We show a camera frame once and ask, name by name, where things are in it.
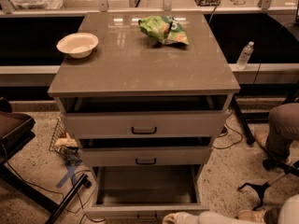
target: cabinet top surface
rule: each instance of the cabinet top surface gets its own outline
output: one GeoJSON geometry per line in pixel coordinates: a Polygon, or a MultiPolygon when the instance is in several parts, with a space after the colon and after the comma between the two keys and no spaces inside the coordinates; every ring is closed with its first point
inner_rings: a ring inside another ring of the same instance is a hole
{"type": "Polygon", "coordinates": [[[87,58],[65,57],[49,95],[184,95],[237,92],[239,86],[204,16],[198,11],[95,12],[80,32],[98,37],[87,58]],[[140,32],[138,20],[173,16],[189,45],[162,45],[140,32]]]}

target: drawer handle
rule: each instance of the drawer handle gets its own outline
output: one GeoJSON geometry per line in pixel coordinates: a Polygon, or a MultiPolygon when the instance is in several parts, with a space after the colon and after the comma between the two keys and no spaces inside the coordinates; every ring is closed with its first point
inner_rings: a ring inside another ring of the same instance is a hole
{"type": "Polygon", "coordinates": [[[157,133],[157,127],[148,128],[148,127],[132,127],[131,132],[133,134],[155,134],[157,133]]]}
{"type": "Polygon", "coordinates": [[[139,222],[155,222],[157,220],[157,214],[155,214],[155,217],[153,219],[145,219],[145,218],[140,218],[139,214],[137,215],[137,220],[139,222]]]}
{"type": "Polygon", "coordinates": [[[157,163],[157,159],[154,158],[153,160],[139,160],[139,159],[135,159],[135,163],[137,165],[154,165],[157,163]]]}

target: dresser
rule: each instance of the dresser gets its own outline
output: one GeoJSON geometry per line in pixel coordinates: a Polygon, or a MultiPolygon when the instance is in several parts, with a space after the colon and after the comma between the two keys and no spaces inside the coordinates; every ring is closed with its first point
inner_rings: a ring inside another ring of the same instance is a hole
{"type": "Polygon", "coordinates": [[[197,180],[239,86],[199,11],[94,12],[79,30],[99,45],[65,57],[49,95],[96,188],[89,218],[198,214],[197,180]],[[173,16],[189,46],[158,44],[138,20],[173,16]]]}

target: plastic bottle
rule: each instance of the plastic bottle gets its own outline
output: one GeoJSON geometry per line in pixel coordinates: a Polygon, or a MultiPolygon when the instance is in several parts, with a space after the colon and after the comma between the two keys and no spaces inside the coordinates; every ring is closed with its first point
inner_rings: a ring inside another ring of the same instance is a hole
{"type": "Polygon", "coordinates": [[[246,68],[246,64],[248,63],[249,61],[249,58],[253,52],[253,45],[254,45],[254,42],[253,41],[250,41],[242,50],[239,58],[237,59],[237,62],[236,62],[236,67],[239,69],[239,70],[244,70],[246,68]]]}

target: concrete floor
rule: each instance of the concrete floor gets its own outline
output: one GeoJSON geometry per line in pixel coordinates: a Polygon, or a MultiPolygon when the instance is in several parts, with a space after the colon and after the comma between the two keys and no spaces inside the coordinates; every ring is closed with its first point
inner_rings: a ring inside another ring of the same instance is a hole
{"type": "MultiPolygon", "coordinates": [[[[67,170],[63,159],[56,153],[49,151],[51,138],[55,125],[59,118],[59,111],[54,102],[28,103],[14,102],[15,112],[24,112],[31,115],[36,125],[34,133],[36,137],[17,155],[10,160],[10,165],[27,181],[37,184],[44,189],[50,189],[64,195],[70,190],[71,182],[64,176],[67,170]]],[[[243,108],[269,109],[277,105],[273,101],[247,102],[240,100],[243,108]]],[[[242,133],[234,112],[226,120],[227,125],[242,133]]],[[[252,124],[250,128],[267,130],[267,124],[252,124]]],[[[228,147],[232,143],[240,140],[241,135],[229,129],[226,136],[216,139],[214,147],[228,147]]],[[[299,143],[292,145],[292,156],[299,159],[299,143]]],[[[245,138],[226,149],[216,149],[212,151],[208,164],[198,179],[198,189],[202,205],[208,206],[211,211],[218,212],[227,217],[235,217],[238,211],[251,209],[259,200],[257,194],[251,188],[244,188],[237,191],[237,188],[245,182],[263,184],[267,180],[276,177],[281,171],[276,169],[271,172],[265,171],[262,161],[266,159],[266,154],[257,144],[249,146],[245,138]]],[[[84,171],[88,168],[81,164],[75,172],[84,171]]],[[[92,195],[95,183],[91,173],[86,173],[92,182],[90,188],[81,188],[80,199],[85,203],[92,195]]],[[[264,209],[282,205],[289,197],[299,192],[299,177],[287,175],[274,183],[265,193],[264,209]]],[[[49,193],[42,188],[37,188],[40,192],[59,203],[62,195],[49,193]]],[[[68,211],[63,211],[56,223],[93,223],[83,217],[80,209],[80,202],[77,196],[66,207],[68,211]]],[[[0,180],[0,223],[45,223],[50,213],[23,196],[3,180],[0,180]]],[[[136,219],[109,219],[106,224],[133,224],[140,223],[136,219]]]]}

